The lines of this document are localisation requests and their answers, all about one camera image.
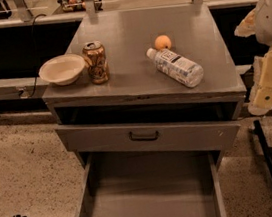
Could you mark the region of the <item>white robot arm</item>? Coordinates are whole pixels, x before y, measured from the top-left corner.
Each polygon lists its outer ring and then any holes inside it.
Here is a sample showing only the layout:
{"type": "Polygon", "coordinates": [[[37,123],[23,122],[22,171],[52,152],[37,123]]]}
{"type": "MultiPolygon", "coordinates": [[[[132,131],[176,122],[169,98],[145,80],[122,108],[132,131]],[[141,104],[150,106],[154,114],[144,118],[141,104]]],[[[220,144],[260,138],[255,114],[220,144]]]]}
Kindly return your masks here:
{"type": "Polygon", "coordinates": [[[272,110],[272,0],[258,0],[234,31],[237,37],[255,35],[259,44],[269,47],[262,57],[255,56],[254,85],[249,95],[248,111],[255,116],[272,110]]]}

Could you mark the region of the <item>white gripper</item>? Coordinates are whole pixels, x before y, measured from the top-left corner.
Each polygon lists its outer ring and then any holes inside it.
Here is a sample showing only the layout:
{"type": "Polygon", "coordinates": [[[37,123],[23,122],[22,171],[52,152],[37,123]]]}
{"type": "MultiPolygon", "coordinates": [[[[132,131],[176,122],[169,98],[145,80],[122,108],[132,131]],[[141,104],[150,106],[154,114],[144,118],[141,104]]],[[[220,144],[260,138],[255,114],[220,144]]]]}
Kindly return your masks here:
{"type": "MultiPolygon", "coordinates": [[[[250,13],[239,23],[234,33],[237,37],[249,37],[255,34],[255,12],[250,13]]],[[[248,103],[248,112],[254,116],[266,115],[272,110],[272,48],[262,59],[261,77],[258,84],[251,88],[248,103]]]]}

